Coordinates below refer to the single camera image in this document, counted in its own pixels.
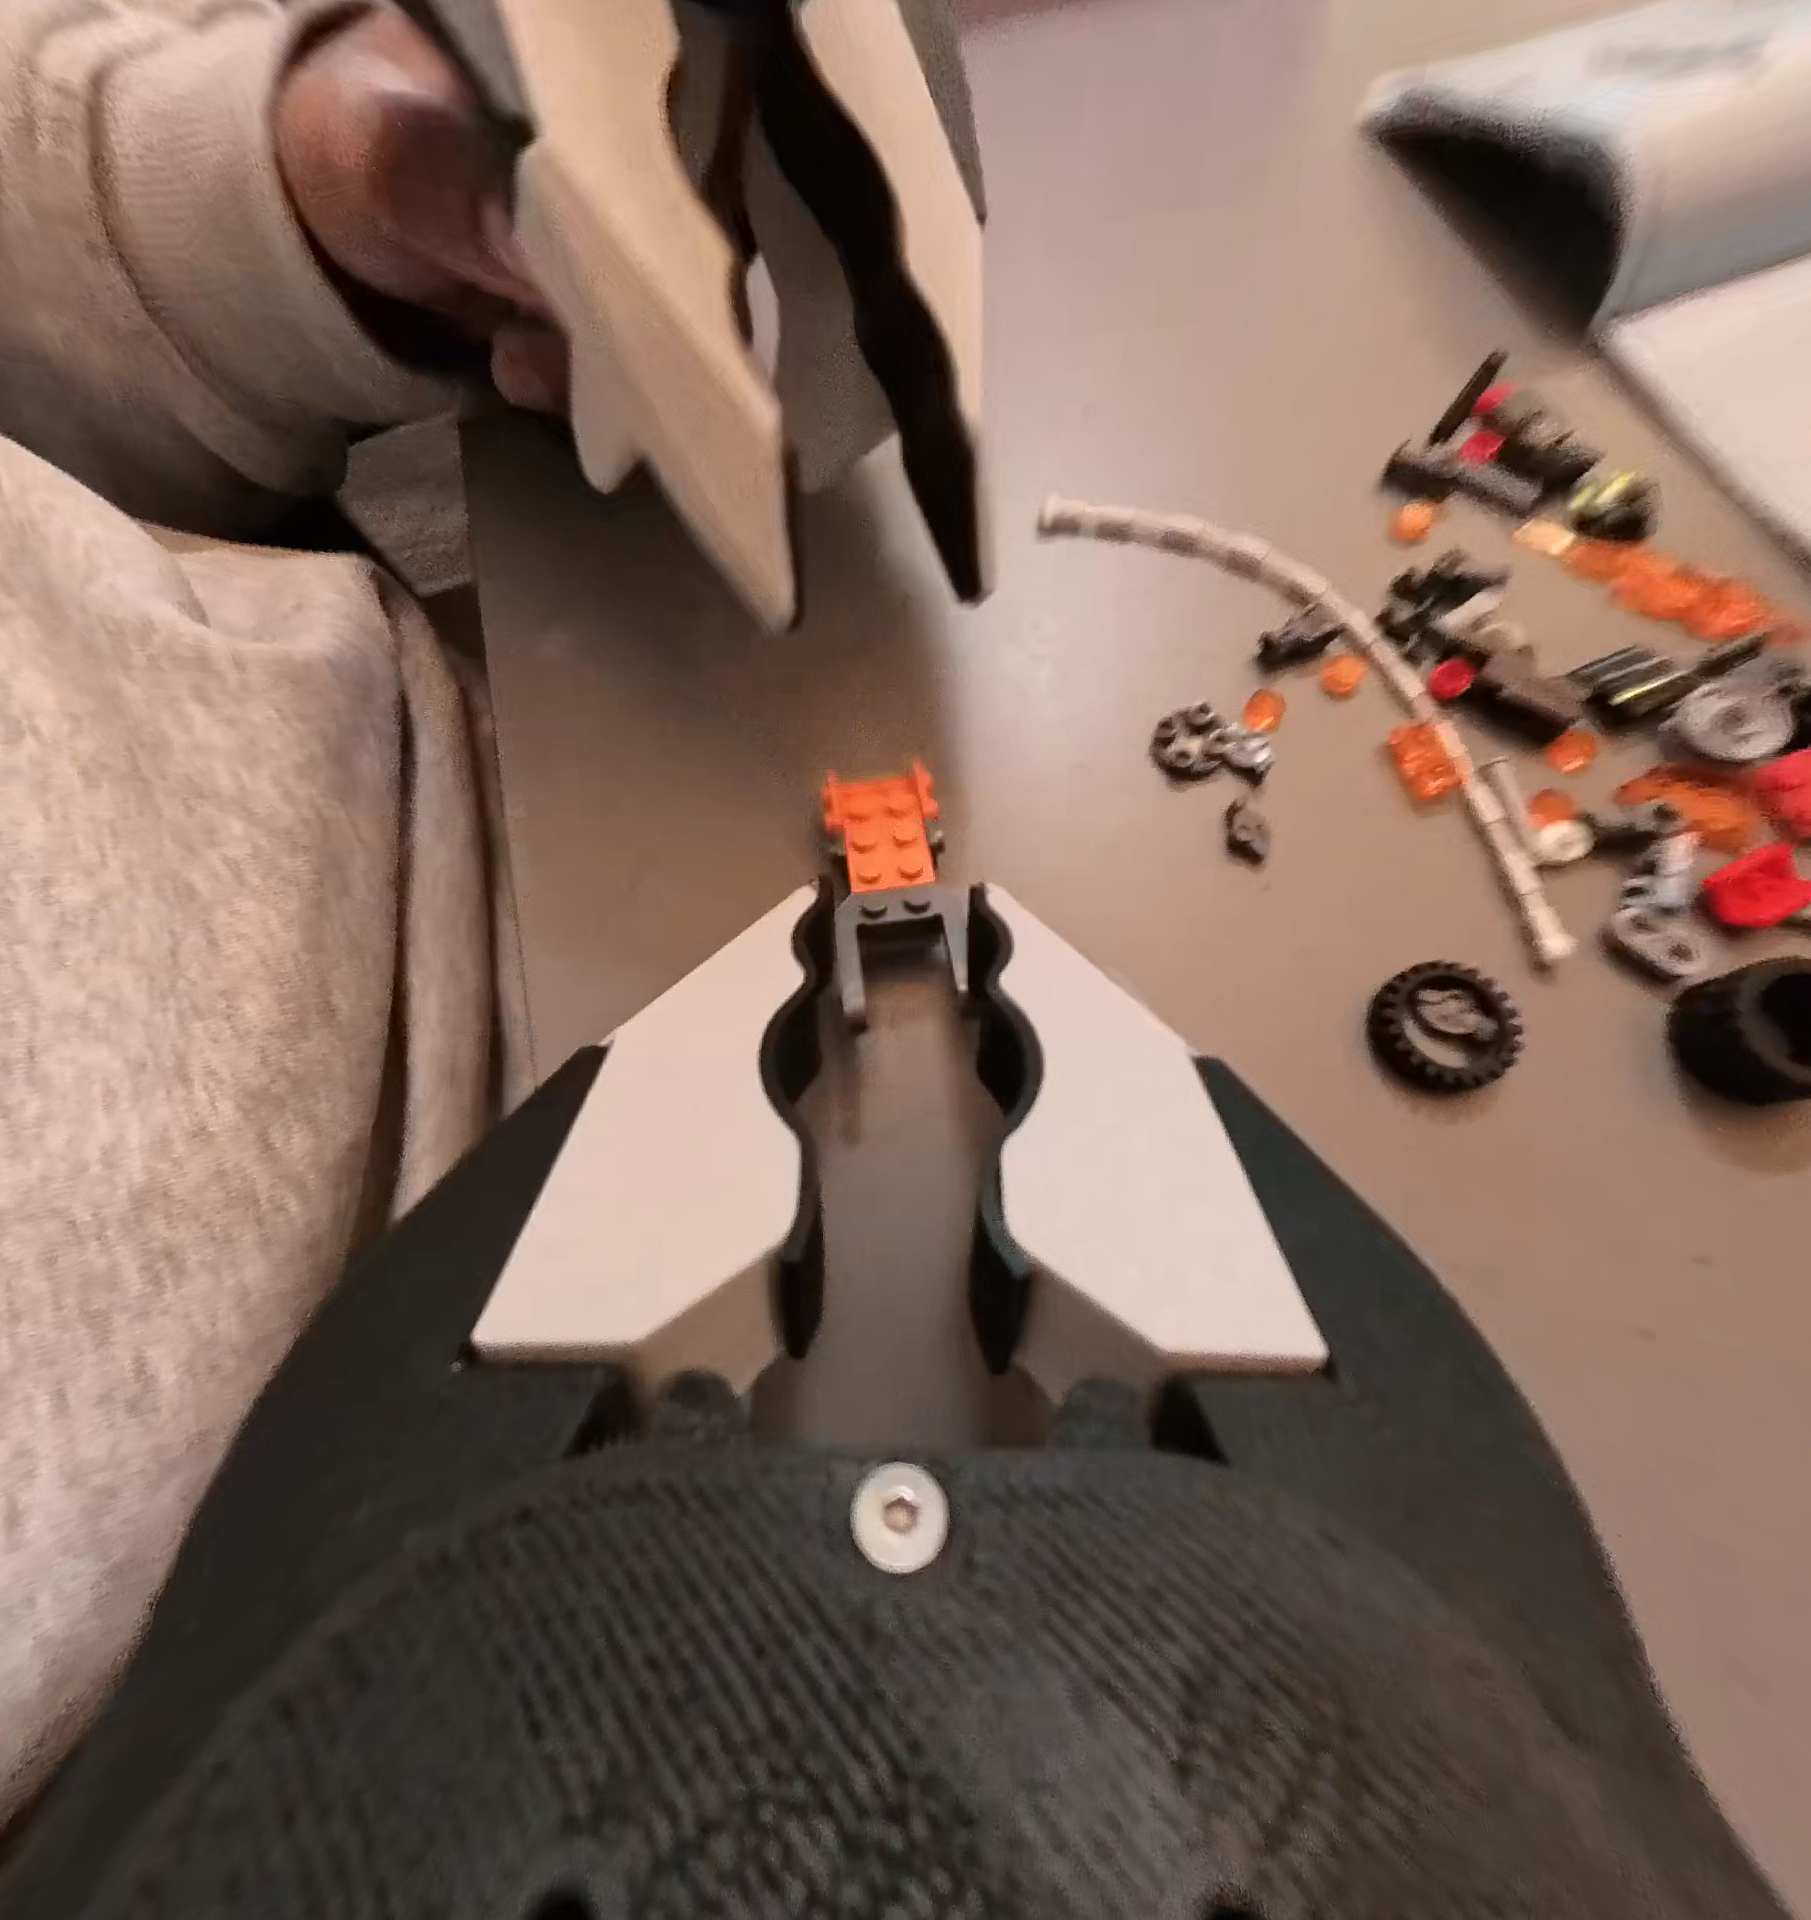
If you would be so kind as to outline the pile of lego pieces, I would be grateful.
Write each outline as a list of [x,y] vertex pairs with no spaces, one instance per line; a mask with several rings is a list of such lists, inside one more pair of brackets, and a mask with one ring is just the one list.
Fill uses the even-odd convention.
[[1696,894],[1731,930],[1811,918],[1811,880],[1790,857],[1811,840],[1803,631],[1743,577],[1661,553],[1652,481],[1608,466],[1506,377],[1506,361],[1487,355],[1388,459],[1392,538],[1427,538],[1464,501],[1502,521],[1514,550],[1690,636],[1690,655],[1626,645],[1553,668],[1510,616],[1512,569],[1460,547],[1399,571],[1369,612],[1270,541],[1198,516],[1057,501],[1043,527],[1204,564],[1274,595],[1286,616],[1256,643],[1265,685],[1309,663],[1340,699],[1377,682],[1399,712],[1385,745],[1399,784],[1470,822],[1536,972],[1580,948],[1548,876],[1636,846],[1646,876],[1624,884],[1605,936],[1639,972],[1687,982],[1706,972],[1683,936]]

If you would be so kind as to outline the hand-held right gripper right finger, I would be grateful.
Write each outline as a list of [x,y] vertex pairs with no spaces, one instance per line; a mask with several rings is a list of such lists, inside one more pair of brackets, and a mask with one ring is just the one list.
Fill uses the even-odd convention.
[[969,1256],[989,1373],[1053,1404],[1088,1380],[1326,1373],[1206,1061],[1000,883],[969,900],[969,987],[998,1109]]

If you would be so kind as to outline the large black lego tyre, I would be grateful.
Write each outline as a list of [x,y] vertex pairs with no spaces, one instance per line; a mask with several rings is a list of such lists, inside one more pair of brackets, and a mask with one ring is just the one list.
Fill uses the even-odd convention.
[[1768,957],[1688,984],[1668,1010],[1668,1044],[1719,1097],[1811,1100],[1811,957]]

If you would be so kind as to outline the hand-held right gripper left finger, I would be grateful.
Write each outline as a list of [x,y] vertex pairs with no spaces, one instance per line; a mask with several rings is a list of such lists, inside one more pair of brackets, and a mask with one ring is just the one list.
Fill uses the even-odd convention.
[[489,1362],[596,1362],[747,1394],[822,1323],[819,1148],[830,901],[797,886],[620,1025],[471,1329]]

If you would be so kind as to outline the small black lego wheel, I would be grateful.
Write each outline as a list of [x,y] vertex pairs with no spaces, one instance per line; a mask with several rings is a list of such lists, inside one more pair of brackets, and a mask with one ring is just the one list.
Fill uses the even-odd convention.
[[1399,1080],[1438,1095],[1493,1088],[1522,1058],[1517,1001],[1493,974],[1430,960],[1397,972],[1374,994],[1366,1039]]

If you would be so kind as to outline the orange black lego assembly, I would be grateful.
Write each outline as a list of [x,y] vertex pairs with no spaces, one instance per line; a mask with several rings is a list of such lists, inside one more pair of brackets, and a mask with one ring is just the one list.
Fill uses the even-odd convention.
[[971,900],[941,876],[941,798],[927,762],[856,781],[829,774],[821,827],[843,884],[833,944],[846,1026],[871,1026],[869,948],[939,946],[957,996],[969,996]]

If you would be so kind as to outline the person's left hand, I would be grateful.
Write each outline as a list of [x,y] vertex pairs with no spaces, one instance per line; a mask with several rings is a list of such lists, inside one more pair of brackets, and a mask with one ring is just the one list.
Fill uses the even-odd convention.
[[456,63],[393,5],[295,44],[271,109],[291,211],[378,349],[422,376],[479,379],[548,418],[571,351],[528,280],[510,165]]

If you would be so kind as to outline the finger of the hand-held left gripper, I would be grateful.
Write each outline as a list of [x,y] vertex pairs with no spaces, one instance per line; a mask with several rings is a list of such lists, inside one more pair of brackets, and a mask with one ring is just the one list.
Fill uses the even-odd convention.
[[585,479],[642,477],[761,625],[799,612],[789,441],[746,319],[741,243],[674,119],[724,120],[727,31],[668,2],[406,5],[511,159],[511,228],[571,358]]
[[954,595],[989,595],[988,183],[954,5],[747,5],[750,228],[797,491],[895,442]]

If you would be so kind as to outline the lego instruction booklet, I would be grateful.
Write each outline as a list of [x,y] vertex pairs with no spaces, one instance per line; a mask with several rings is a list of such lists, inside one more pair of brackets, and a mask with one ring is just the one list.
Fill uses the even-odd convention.
[[1402,68],[1363,123],[1811,567],[1811,2],[1655,5]]

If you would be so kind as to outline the person's left forearm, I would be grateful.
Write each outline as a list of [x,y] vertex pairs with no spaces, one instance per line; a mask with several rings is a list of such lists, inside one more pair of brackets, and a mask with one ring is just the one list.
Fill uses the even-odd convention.
[[371,5],[0,2],[0,432],[137,519],[260,525],[453,408],[313,251],[292,63]]

